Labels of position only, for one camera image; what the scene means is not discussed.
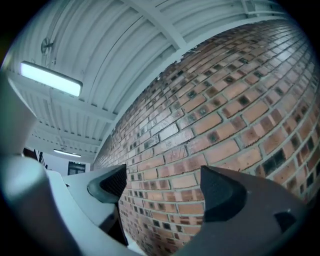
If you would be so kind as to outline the white cloth garment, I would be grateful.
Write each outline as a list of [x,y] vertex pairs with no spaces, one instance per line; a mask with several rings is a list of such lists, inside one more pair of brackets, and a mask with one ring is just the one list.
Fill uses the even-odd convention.
[[26,140],[37,118],[12,80],[0,71],[0,201],[8,216],[5,248],[0,255],[18,256],[141,256],[98,228],[86,237],[49,224],[52,194],[47,170],[24,155]]

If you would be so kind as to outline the large ceiling light panel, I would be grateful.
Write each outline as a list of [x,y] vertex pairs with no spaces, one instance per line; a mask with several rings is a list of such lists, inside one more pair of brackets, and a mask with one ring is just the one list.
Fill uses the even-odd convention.
[[80,96],[83,87],[83,83],[79,80],[28,61],[20,63],[20,74],[75,97]]

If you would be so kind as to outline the small ceiling light panel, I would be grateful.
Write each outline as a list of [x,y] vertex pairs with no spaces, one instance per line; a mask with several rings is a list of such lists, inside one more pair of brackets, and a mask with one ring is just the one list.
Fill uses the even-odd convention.
[[76,158],[80,158],[81,157],[81,155],[79,155],[79,154],[66,152],[66,151],[62,151],[62,150],[58,150],[58,149],[53,149],[53,151],[55,153],[62,154],[62,155],[65,155],[65,156],[76,157]]

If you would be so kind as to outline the round ceiling fixture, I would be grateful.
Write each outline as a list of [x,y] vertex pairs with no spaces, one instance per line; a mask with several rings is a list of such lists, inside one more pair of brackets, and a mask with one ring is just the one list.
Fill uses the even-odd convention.
[[43,39],[41,46],[40,46],[40,51],[43,55],[47,55],[50,49],[53,47],[54,42],[51,41],[49,37],[46,37]]

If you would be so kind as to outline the dark doorway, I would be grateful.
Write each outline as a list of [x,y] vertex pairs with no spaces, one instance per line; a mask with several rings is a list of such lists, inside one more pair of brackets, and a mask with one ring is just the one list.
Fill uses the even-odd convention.
[[86,165],[80,162],[68,162],[67,175],[83,174],[86,172]]

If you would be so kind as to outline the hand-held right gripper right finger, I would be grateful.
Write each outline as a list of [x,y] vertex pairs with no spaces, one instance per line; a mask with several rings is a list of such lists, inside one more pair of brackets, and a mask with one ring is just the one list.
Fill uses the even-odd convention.
[[200,231],[173,256],[276,256],[299,230],[307,206],[278,183],[203,165]]

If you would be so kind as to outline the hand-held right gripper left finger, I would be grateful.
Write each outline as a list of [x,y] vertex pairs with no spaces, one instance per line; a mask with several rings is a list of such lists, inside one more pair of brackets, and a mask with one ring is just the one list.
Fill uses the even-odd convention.
[[47,171],[52,212],[47,223],[64,232],[93,237],[94,228],[123,246],[128,246],[121,224],[119,203],[127,185],[126,165],[62,176]]

